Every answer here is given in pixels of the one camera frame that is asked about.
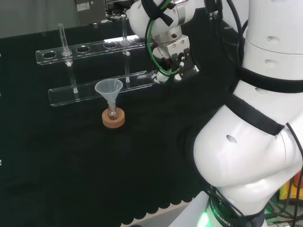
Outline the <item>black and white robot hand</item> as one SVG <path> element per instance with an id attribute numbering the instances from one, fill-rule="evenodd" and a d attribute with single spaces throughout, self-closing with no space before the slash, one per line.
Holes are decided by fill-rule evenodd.
<path id="1" fill-rule="evenodd" d="M 157 70 L 151 77 L 155 83 L 164 84 L 169 80 L 182 82 L 198 75 L 200 71 L 186 35 L 167 43 L 157 40 L 151 48 L 151 53 Z"/>

